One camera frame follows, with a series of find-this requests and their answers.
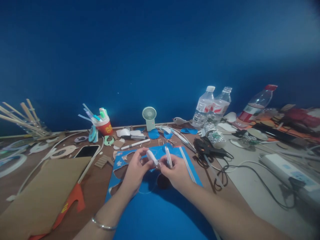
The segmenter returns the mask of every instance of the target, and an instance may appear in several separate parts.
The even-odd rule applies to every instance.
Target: table
[[[225,134],[225,137],[226,139],[237,139],[231,134]],[[276,143],[268,143],[266,146],[274,150],[281,150]],[[288,151],[305,152],[303,150],[297,150],[292,146],[288,147]],[[261,145],[254,148],[253,151],[241,149],[231,144],[230,141],[227,141],[225,149],[234,156],[232,160],[233,165],[239,165],[243,161],[259,162],[260,153],[275,153]],[[301,161],[301,159],[297,157],[294,157],[294,159]],[[222,166],[226,165],[224,160],[217,160]],[[258,172],[279,202],[284,203],[284,196],[289,194],[289,196],[287,196],[287,204],[288,206],[292,205],[292,194],[286,192],[284,188],[281,188],[281,182],[269,171],[254,163],[245,163],[245,165],[254,168]],[[271,223],[293,239],[318,239],[319,216],[303,201],[298,199],[295,208],[284,210],[272,199],[253,171],[246,168],[238,168],[232,173],[229,173],[228,176],[257,216]]]
[[[58,149],[62,148],[64,144],[66,146],[72,145],[73,140],[76,137],[81,135],[87,135],[87,134],[80,133],[79,135],[72,136],[66,141],[60,143],[57,148]],[[188,138],[188,140],[193,142],[194,137],[199,137],[199,136],[188,134],[186,135],[186,137]],[[21,138],[5,139],[4,140],[5,146],[20,139]],[[176,145],[183,146],[183,144],[181,144],[181,141],[175,135],[173,135],[171,140],[174,142],[177,142]],[[133,142],[135,141],[126,141],[126,145],[131,144]],[[98,143],[84,142],[81,144],[80,147],[83,147],[85,145],[91,145],[91,144],[101,145],[102,139],[100,138]],[[150,141],[150,144],[148,145],[148,147],[152,147],[152,146],[158,146],[157,139]],[[9,196],[17,193],[23,181],[26,179],[29,173],[33,170],[33,168],[40,162],[40,160],[48,153],[49,150],[50,148],[39,153],[31,154],[29,156],[28,156],[29,150],[27,150],[24,153],[25,155],[28,156],[26,162],[21,167],[16,169],[14,172],[0,179],[0,214],[10,205],[10,203],[7,202],[6,199]],[[103,152],[102,155],[112,156],[113,151],[114,151],[113,147],[104,146],[102,149],[102,152]],[[194,153],[189,149],[187,149],[187,152],[189,154],[190,159],[192,159],[192,157],[194,156]],[[245,199],[241,196],[240,192],[237,190],[237,188],[232,183],[232,181],[229,181],[228,186],[225,187],[223,191],[216,192],[214,191],[214,188],[212,185],[214,176],[211,173],[211,171],[207,171],[201,168],[196,163],[196,161],[192,161],[192,163],[200,177],[200,180],[204,188],[206,188],[209,191],[213,191],[215,194],[221,196],[226,200],[231,201],[238,207],[245,209],[246,211],[252,212],[251,208],[249,207]],[[214,161],[213,164],[217,168],[221,168],[221,165],[217,161]],[[33,174],[33,176],[31,176],[28,182],[32,180],[32,178],[39,172],[39,170],[40,168],[37,169],[37,171],[35,171],[35,173]],[[103,169],[100,169],[92,165],[81,183],[81,188],[83,190],[86,208],[80,213],[77,213],[76,203],[74,203],[68,210],[62,223],[54,231],[52,231],[50,234],[45,236],[43,239],[45,240],[72,239],[90,220],[92,215],[96,213],[104,204],[104,199],[108,189],[111,172],[112,172],[112,167],[109,164],[106,164]]]

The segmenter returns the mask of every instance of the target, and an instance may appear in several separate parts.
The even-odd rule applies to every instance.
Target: red bottle cap
[[[269,84],[269,85],[267,85],[264,89],[265,89],[265,90],[274,91],[274,90],[277,89],[277,87],[278,87],[277,85]]]

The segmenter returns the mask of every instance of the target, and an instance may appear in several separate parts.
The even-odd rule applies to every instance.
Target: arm
[[[96,221],[100,224],[108,227],[114,227],[118,224],[127,204],[138,191],[144,174],[153,167],[153,161],[149,161],[144,165],[140,163],[141,156],[145,155],[147,150],[148,148],[140,148],[134,153],[121,187],[112,198],[100,208],[95,216]],[[74,239],[112,239],[114,233],[115,230],[106,231],[99,228],[98,225],[90,219]]]
[[[195,184],[183,159],[171,155],[172,169],[165,166],[166,156],[160,160],[161,172],[187,198],[224,239],[290,239],[271,224],[223,200]]]

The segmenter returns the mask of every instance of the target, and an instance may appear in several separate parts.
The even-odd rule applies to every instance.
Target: hand
[[[172,186],[181,191],[184,187],[192,184],[193,181],[189,175],[186,163],[182,158],[177,157],[176,155],[170,154],[172,161],[172,169],[169,169],[166,166],[167,156],[164,155],[160,159],[161,173],[169,178]]]
[[[148,148],[140,148],[134,153],[123,179],[121,188],[132,195],[139,189],[144,174],[153,168],[153,161],[151,160],[144,165],[140,162],[141,157],[146,155],[148,150]]]

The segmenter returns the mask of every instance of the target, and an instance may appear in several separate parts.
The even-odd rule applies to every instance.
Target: fan grille
[[[145,120],[153,120],[156,118],[157,111],[153,107],[145,107],[142,116]]]

